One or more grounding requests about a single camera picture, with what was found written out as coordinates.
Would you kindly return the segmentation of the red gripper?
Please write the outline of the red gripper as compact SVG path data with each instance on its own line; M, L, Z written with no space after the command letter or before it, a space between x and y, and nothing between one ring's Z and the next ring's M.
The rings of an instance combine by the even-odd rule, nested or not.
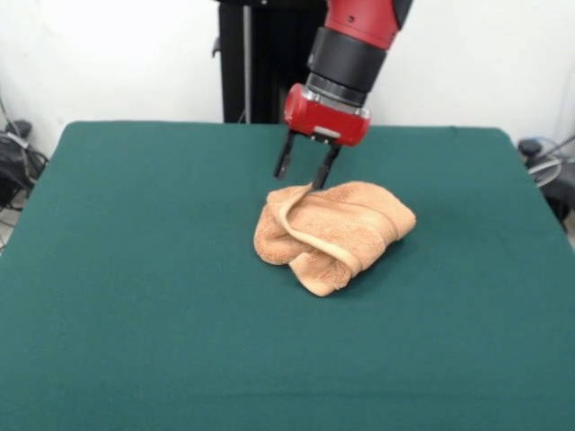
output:
M277 180L285 178L296 132L304 136L324 136L337 145L330 145L314 176L313 188L322 189L341 151L340 145L355 146L363 140L370 125L371 113L367 108L356 108L323 96L304 84L294 84L284 105L284 119L290 130L273 176Z

